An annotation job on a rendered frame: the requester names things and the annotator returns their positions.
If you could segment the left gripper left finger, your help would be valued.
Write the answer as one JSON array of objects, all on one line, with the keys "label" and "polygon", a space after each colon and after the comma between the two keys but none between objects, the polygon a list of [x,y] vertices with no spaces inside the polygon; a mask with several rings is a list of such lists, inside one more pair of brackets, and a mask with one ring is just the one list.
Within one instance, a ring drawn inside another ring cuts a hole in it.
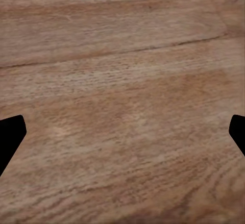
[{"label": "left gripper left finger", "polygon": [[22,115],[0,120],[0,176],[27,134]]}]

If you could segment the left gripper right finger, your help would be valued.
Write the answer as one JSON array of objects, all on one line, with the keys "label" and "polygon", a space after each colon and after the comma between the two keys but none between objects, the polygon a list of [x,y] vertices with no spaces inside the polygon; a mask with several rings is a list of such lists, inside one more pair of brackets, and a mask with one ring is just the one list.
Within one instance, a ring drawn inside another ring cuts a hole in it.
[{"label": "left gripper right finger", "polygon": [[233,115],[230,122],[229,133],[245,156],[245,117],[244,116]]}]

